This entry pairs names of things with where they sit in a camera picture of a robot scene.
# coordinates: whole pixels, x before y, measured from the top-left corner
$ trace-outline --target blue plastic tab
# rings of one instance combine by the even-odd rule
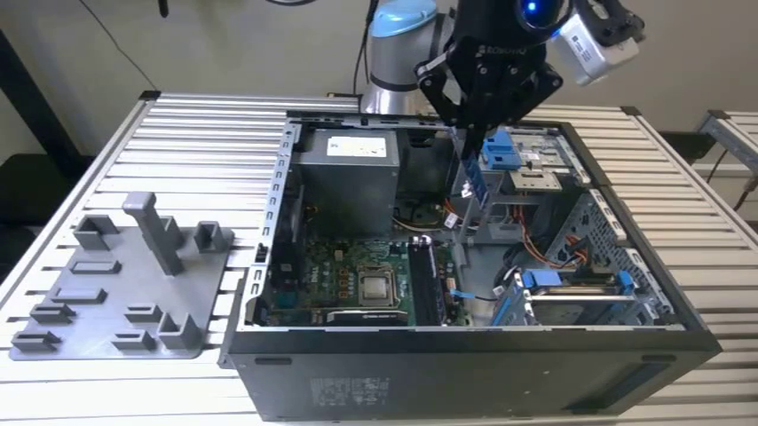
[[[523,273],[521,279],[526,288],[561,287],[563,285],[561,275],[553,269],[530,269]]]
[[[617,275],[618,284],[621,286],[621,294],[631,295],[635,291],[635,281],[627,271],[621,271]]]
[[[523,282],[523,286],[526,288],[534,287],[534,277],[531,276],[531,272],[527,271],[521,275],[521,281]]]
[[[390,37],[419,28],[437,16],[434,0],[394,0],[382,4],[374,14],[374,37]]]
[[[522,167],[519,151],[513,144],[511,135],[499,129],[491,138],[485,139],[482,150],[489,170],[518,170]]]

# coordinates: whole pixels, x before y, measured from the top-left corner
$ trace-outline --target orange wire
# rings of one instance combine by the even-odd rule
[[[530,233],[526,227],[526,221],[523,220],[523,206],[518,205],[514,209],[514,217],[517,218],[517,220],[521,223],[521,236],[523,238],[523,247],[526,248],[526,250],[530,252],[530,255],[539,261],[542,261],[543,263],[546,263],[547,265],[550,265],[553,268],[557,269],[562,269],[562,268],[569,268],[571,266],[574,266],[574,264],[557,264],[555,262],[553,262],[551,260],[549,260],[541,253],[541,251],[537,249],[537,247],[534,246],[534,242],[531,241],[531,237],[530,237]]]

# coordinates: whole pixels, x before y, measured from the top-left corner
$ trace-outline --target sticker label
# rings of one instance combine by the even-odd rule
[[[458,223],[458,215],[455,213],[450,213],[446,217],[446,227],[453,229],[457,223]]]
[[[384,138],[356,138],[350,136],[332,136],[327,145],[330,157],[374,157],[387,156],[387,142]]]
[[[384,406],[390,377],[323,377],[311,379],[315,406]]]

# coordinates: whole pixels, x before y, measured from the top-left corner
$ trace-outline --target aluminum table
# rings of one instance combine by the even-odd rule
[[[0,286],[0,420],[25,426],[262,423],[236,371],[220,369],[216,358],[288,109],[350,112],[356,105],[354,99],[172,93],[138,102]],[[543,106],[529,118],[574,125],[725,352],[618,418],[403,424],[758,424],[758,236],[634,111]],[[130,191],[158,193],[159,212],[180,226],[215,220],[235,230],[200,357],[12,361],[11,338],[78,245],[72,226],[84,214],[132,225],[120,210]]]

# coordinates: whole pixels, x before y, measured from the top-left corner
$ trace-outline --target white wall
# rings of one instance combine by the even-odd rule
[[[170,0],[167,20],[155,0],[88,3],[162,90],[268,95],[350,90],[366,0],[318,0],[294,8],[263,0]],[[446,10],[455,1],[438,3]],[[758,2],[626,4],[647,22],[641,57],[589,88],[567,83],[551,102],[634,105],[666,130],[693,130],[709,108],[758,110],[750,32]],[[146,81],[78,0],[1,0],[0,27],[71,137],[96,152]],[[3,102],[0,123],[13,121]],[[0,131],[8,139],[5,126]],[[19,140],[27,149],[28,135]],[[0,153],[7,150],[3,144]]]

